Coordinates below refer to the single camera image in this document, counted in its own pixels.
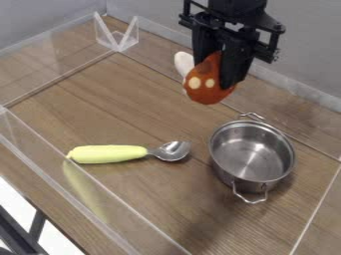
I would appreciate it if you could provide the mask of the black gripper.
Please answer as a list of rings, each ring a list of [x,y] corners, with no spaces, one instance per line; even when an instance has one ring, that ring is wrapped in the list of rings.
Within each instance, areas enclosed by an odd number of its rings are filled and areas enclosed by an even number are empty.
[[[219,86],[243,79],[254,57],[276,60],[285,26],[266,13],[267,0],[183,0],[179,23],[191,30],[194,63],[220,50]]]

